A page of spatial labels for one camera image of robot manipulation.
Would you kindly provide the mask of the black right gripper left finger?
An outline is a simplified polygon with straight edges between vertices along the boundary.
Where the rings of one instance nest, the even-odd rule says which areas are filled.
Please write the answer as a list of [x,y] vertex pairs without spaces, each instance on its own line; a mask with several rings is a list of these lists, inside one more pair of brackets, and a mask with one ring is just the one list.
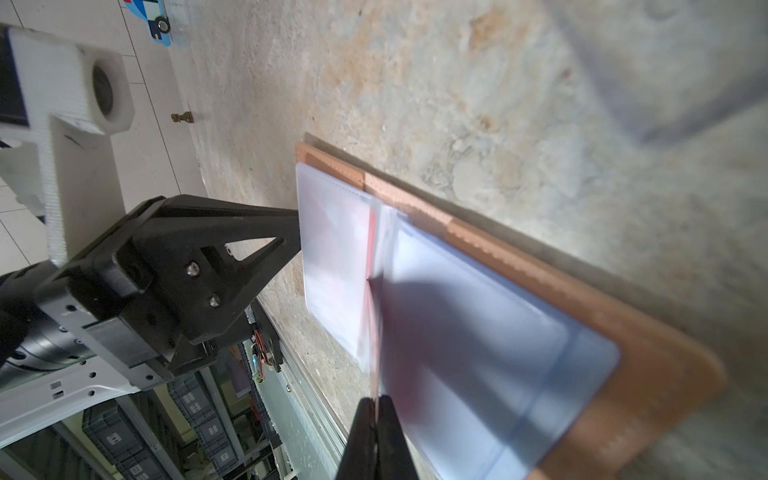
[[336,480],[373,480],[376,473],[377,431],[375,401],[362,398],[358,403]]

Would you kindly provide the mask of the tan leather card holder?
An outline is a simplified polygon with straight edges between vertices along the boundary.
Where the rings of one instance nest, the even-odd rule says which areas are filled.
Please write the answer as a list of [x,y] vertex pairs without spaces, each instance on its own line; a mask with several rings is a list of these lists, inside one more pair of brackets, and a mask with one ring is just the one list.
[[405,213],[385,285],[381,396],[439,479],[608,479],[724,387],[658,320],[315,147],[303,200]]

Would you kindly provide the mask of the blue toy car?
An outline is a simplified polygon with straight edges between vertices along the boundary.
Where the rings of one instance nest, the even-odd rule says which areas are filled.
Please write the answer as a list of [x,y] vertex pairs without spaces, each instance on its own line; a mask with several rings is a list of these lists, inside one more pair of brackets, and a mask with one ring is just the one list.
[[122,0],[121,4],[147,25],[155,42],[171,46],[171,24],[161,0]]

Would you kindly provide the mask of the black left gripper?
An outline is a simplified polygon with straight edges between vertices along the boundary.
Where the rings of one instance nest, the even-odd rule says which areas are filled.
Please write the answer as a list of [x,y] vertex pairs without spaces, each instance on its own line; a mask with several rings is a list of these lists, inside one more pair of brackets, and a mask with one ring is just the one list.
[[245,340],[245,308],[299,252],[299,214],[191,195],[143,202],[64,266],[1,279],[1,386],[99,357],[147,389]]

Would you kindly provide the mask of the clear acrylic card stand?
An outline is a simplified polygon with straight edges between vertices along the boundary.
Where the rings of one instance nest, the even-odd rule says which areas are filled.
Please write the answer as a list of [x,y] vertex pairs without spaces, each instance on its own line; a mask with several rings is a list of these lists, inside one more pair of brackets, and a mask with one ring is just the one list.
[[548,1],[606,110],[640,144],[693,137],[767,97],[764,1]]

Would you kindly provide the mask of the small brown object on table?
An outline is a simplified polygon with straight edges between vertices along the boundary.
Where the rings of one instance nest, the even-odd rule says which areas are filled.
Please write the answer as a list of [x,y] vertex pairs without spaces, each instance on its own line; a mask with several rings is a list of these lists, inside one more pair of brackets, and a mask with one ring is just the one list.
[[188,123],[193,124],[195,122],[194,116],[191,111],[185,111],[183,113],[172,113],[171,120],[174,123]]

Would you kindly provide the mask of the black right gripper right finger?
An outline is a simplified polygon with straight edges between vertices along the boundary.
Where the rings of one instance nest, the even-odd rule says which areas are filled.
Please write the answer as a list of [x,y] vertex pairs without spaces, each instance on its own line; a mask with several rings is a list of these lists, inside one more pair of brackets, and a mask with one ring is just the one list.
[[380,480],[418,480],[419,476],[394,402],[388,395],[382,395],[378,401],[376,437],[376,478]]

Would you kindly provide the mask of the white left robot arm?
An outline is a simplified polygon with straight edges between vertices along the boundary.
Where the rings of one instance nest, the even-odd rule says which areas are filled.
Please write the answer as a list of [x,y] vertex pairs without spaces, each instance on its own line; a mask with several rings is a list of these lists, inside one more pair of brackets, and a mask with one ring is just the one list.
[[1,278],[1,442],[212,365],[267,318],[300,249],[294,210],[145,201],[62,265]]

